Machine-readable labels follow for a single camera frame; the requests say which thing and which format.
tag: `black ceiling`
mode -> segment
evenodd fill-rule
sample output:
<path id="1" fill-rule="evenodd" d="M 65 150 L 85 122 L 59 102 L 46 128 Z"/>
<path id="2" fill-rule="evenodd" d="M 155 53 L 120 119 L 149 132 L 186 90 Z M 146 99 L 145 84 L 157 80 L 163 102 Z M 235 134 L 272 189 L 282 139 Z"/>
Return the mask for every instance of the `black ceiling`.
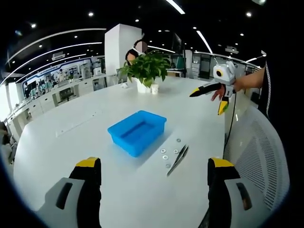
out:
<path id="1" fill-rule="evenodd" d="M 165 0 L 121 2 L 28 0 L 18 2 L 18 4 L 6 1 L 3 9 L 10 12 L 10 16 L 2 20 L 6 23 L 2 29 L 5 31 L 5 36 L 2 36 L 4 41 L 0 48 L 0 69 L 11 72 L 26 61 L 45 52 L 87 42 L 102 42 L 102 44 L 71 47 L 65 49 L 64 52 L 73 56 L 86 53 L 89 49 L 93 50 L 90 56 L 97 53 L 103 55 L 106 31 L 80 31 L 43 40 L 24 50 L 6 64 L 8 58 L 14 53 L 45 36 L 73 29 L 105 28 L 109 30 L 119 23 L 142 28 L 145 34 L 144 39 L 152 40 L 149 44 L 157 47 L 170 49 L 172 35 L 175 32 L 184 43 L 187 43 L 186 49 L 193 47 L 193 50 L 208 52 L 196 30 L 193 29 L 197 27 L 214 53 L 230 55 L 225 51 L 228 45 L 238 49 L 239 53 L 232 55 L 235 58 L 248 60 L 261 56 L 263 43 L 260 34 L 264 31 L 264 6 L 259 6 L 251 0 L 175 0 L 175 2 L 186 14 L 181 15 Z M 90 11 L 94 13 L 94 16 L 88 16 Z M 246 16 L 248 11 L 252 13 L 250 18 Z M 31 28 L 31 23 L 36 23 L 36 28 Z M 52 53 L 40 57 L 16 73 L 27 74 L 49 63 L 51 57 Z M 263 65 L 264 61 L 261 58 L 252 63 Z"/>

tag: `white round table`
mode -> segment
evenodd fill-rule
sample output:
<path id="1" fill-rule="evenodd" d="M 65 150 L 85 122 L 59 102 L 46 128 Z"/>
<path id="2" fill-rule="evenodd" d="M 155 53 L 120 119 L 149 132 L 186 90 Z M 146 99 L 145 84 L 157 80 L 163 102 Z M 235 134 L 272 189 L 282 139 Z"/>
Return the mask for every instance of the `white round table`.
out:
<path id="1" fill-rule="evenodd" d="M 16 153 L 14 180 L 32 210 L 76 163 L 98 157 L 102 165 L 103 228 L 197 228 L 208 209 L 207 163 L 222 157 L 224 116 L 211 95 L 190 98 L 203 81 L 167 77 L 158 95 L 114 85 L 61 105 L 26 125 Z M 139 158 L 113 144 L 107 128 L 145 110 L 167 118 L 165 132 Z M 181 139 L 185 159 L 167 177 L 163 154 Z"/>

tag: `blue plastic tray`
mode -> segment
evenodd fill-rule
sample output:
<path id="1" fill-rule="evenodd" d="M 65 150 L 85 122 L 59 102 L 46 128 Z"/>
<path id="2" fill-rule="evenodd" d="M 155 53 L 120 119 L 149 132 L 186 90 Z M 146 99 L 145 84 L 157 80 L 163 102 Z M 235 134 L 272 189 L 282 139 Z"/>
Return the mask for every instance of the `blue plastic tray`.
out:
<path id="1" fill-rule="evenodd" d="M 164 131 L 166 118 L 139 111 L 108 128 L 115 144 L 132 157 L 140 156 Z"/>

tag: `tweezers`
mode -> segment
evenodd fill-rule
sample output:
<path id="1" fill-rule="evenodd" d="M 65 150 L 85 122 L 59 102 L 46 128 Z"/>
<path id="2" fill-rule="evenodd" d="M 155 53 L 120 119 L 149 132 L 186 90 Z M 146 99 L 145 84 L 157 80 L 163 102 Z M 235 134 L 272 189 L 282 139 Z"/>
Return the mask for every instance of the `tweezers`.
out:
<path id="1" fill-rule="evenodd" d="M 177 156 L 174 164 L 172 165 L 171 169 L 167 173 L 167 177 L 173 172 L 173 170 L 181 163 L 181 161 L 184 159 L 188 152 L 189 147 L 187 145 L 184 145 L 181 151 L 179 152 L 179 155 Z"/>

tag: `human hand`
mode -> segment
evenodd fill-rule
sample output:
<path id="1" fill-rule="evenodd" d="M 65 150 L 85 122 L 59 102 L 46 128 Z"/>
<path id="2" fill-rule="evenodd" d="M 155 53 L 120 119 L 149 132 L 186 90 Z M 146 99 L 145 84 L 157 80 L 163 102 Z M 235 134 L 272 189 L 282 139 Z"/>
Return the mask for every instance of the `human hand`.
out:
<path id="1" fill-rule="evenodd" d="M 218 89 L 217 91 L 215 91 L 214 95 L 211 98 L 211 101 L 214 101 L 214 99 L 218 96 L 219 100 L 222 99 L 223 95 L 225 93 L 225 88 L 223 85 L 221 85 L 220 89 Z"/>
<path id="2" fill-rule="evenodd" d="M 239 79 L 236 79 L 233 83 L 233 89 L 238 92 L 243 88 L 242 82 Z M 215 91 L 214 95 L 211 98 L 211 101 L 214 101 L 214 99 L 218 96 L 219 100 L 222 99 L 223 95 L 225 94 L 225 87 L 222 85 L 221 88 L 217 91 Z"/>

